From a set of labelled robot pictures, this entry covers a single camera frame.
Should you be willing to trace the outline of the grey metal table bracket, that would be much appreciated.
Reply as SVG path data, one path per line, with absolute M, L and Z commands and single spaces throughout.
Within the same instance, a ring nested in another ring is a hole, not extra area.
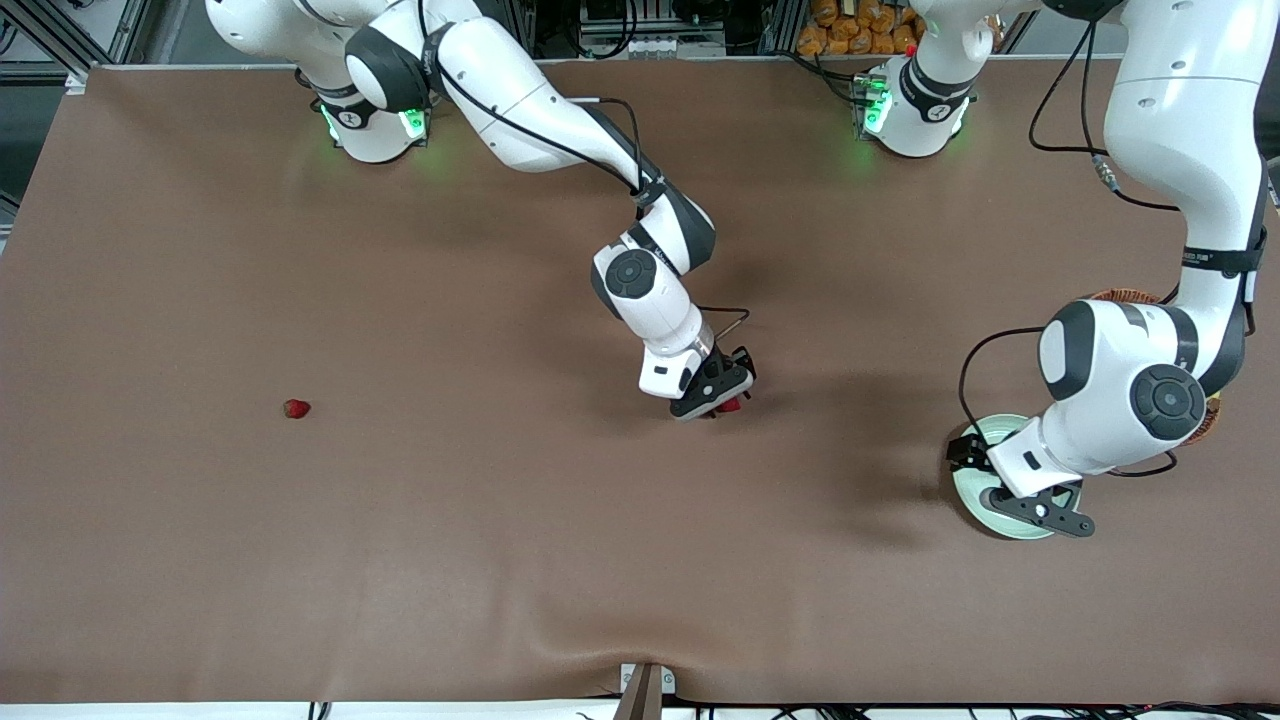
M 664 700 L 676 694 L 675 671 L 659 664 L 623 664 L 613 720 L 662 720 Z

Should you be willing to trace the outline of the brown wicker basket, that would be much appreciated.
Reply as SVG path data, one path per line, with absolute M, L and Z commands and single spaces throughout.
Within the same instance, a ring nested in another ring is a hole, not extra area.
M 1149 292 L 1146 292 L 1146 291 L 1142 291 L 1142 290 L 1133 290 L 1133 288 L 1110 288 L 1110 290 L 1103 290 L 1103 291 L 1088 295 L 1087 297 L 1092 299 L 1092 300 L 1111 301 L 1111 302 L 1120 302 L 1120 304 L 1152 304 L 1152 305 L 1156 305 L 1156 304 L 1166 304 L 1169 301 L 1167 299 L 1157 297 L 1153 293 L 1149 293 Z M 1181 443 L 1181 447 L 1188 447 L 1188 446 L 1196 445 L 1196 443 L 1201 442 L 1204 437 L 1207 437 L 1212 432 L 1213 427 L 1216 425 L 1216 423 L 1219 420 L 1220 407 L 1221 407 L 1221 392 L 1217 392 L 1215 395 L 1210 395 L 1207 397 L 1207 400 L 1206 400 L 1204 419 L 1202 420 L 1202 423 L 1199 424 L 1199 427 L 1196 429 L 1196 432 L 1193 432 L 1189 436 L 1189 438 L 1185 439 Z

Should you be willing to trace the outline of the mint green round plate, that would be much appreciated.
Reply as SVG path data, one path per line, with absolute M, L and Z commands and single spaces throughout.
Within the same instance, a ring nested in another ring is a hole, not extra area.
M 977 423 L 980 424 L 989 443 L 996 445 L 1015 430 L 1027 424 L 1027 418 L 1016 414 L 995 414 L 984 416 Z M 989 514 L 980 506 L 980 495 L 984 489 L 1000 487 L 1000 478 L 986 466 L 986 471 L 961 470 L 951 471 L 957 496 L 965 509 L 978 520 L 979 524 L 989 529 Z

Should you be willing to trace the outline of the brown table cover mat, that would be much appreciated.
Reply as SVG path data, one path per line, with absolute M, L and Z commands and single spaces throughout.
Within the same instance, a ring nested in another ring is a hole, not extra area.
M 791 61 L 567 61 L 718 229 L 759 379 L 680 423 L 593 255 L 634 218 L 440 109 L 351 160 L 289 70 L 64 97 L 0 254 L 0 703 L 503 701 L 664 664 L 704 703 L 1280 703 L 1280 215 L 1222 419 L 1085 483 L 1088 539 L 954 491 L 982 337 L 1166 293 L 1184 224 L 1030 149 L 1052 61 L 989 64 L 902 160 Z M 312 405 L 288 419 L 282 405 Z

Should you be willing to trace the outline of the bag of orange buns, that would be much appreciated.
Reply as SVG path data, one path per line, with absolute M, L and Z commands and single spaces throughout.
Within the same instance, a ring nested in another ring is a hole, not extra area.
M 817 55 L 904 55 L 924 37 L 927 23 L 908 0 L 806 0 L 794 51 Z

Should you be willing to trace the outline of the aluminium frame post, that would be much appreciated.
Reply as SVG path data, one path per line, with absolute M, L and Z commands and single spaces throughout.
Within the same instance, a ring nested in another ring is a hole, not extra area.
M 52 0 L 0 0 L 9 19 L 67 70 L 65 87 L 82 95 L 90 72 L 109 61 L 105 51 Z

